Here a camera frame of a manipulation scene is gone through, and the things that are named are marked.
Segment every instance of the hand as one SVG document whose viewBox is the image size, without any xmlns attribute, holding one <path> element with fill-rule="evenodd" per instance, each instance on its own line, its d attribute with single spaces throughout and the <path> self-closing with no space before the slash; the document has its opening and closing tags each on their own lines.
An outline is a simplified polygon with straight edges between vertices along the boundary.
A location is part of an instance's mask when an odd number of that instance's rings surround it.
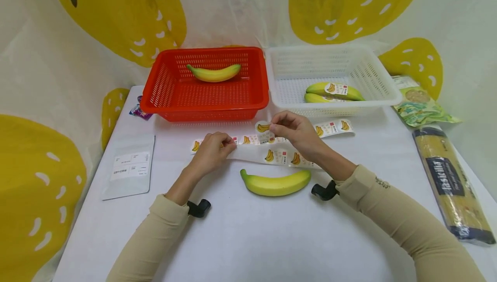
<svg viewBox="0 0 497 282">
<path fill-rule="evenodd" d="M 331 151 L 318 136 L 309 119 L 289 111 L 277 113 L 269 130 L 287 138 L 308 161 L 318 163 L 320 157 Z"/>
<path fill-rule="evenodd" d="M 229 135 L 221 132 L 207 134 L 185 170 L 200 180 L 206 174 L 219 168 L 235 149 L 235 141 Z"/>
</svg>

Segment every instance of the lemon print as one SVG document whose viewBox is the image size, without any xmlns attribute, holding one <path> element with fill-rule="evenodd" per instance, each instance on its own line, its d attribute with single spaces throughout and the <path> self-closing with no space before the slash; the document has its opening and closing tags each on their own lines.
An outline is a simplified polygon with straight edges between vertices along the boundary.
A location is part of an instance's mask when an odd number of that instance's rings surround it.
<svg viewBox="0 0 497 282">
<path fill-rule="evenodd" d="M 444 83 L 444 67 L 433 44 L 424 38 L 411 38 L 378 57 L 392 75 L 408 74 L 435 100 Z"/>
<path fill-rule="evenodd" d="M 339 44 L 390 24 L 412 0 L 289 0 L 295 35 L 311 44 Z"/>
<path fill-rule="evenodd" d="M 44 125 L 0 115 L 0 281 L 30 282 L 62 248 L 86 182 L 78 149 Z"/>
<path fill-rule="evenodd" d="M 180 0 L 59 0 L 74 21 L 114 53 L 150 67 L 186 36 Z"/>
<path fill-rule="evenodd" d="M 121 115 L 129 89 L 118 88 L 107 93 L 102 103 L 102 149 L 105 150 L 114 131 L 117 119 Z"/>
</svg>

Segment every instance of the spaghetti package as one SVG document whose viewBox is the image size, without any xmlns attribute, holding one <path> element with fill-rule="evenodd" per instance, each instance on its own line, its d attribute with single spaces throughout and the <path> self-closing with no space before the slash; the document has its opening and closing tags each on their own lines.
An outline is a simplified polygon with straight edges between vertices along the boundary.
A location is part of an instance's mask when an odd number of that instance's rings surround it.
<svg viewBox="0 0 497 282">
<path fill-rule="evenodd" d="M 412 135 L 449 231 L 461 241 L 495 244 L 494 234 L 445 133 L 422 127 Z"/>
</svg>

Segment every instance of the person's left hand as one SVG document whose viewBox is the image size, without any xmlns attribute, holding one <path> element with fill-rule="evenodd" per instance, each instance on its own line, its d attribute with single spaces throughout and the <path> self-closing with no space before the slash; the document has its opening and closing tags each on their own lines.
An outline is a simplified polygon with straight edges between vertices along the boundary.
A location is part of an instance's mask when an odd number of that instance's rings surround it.
<svg viewBox="0 0 497 282">
<path fill-rule="evenodd" d="M 207 134 L 186 168 L 200 180 L 204 175 L 219 168 L 235 149 L 235 141 L 229 135 L 221 132 Z"/>
</svg>

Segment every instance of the green package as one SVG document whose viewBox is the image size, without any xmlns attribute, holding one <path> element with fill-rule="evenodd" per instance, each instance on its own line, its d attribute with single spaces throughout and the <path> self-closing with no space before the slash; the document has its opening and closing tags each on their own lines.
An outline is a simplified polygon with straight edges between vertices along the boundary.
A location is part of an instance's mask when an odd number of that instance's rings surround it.
<svg viewBox="0 0 497 282">
<path fill-rule="evenodd" d="M 403 121 L 409 126 L 427 125 L 432 122 L 461 122 L 452 117 L 428 95 L 411 77 L 393 76 L 393 81 L 402 92 L 402 102 L 394 106 Z"/>
</svg>

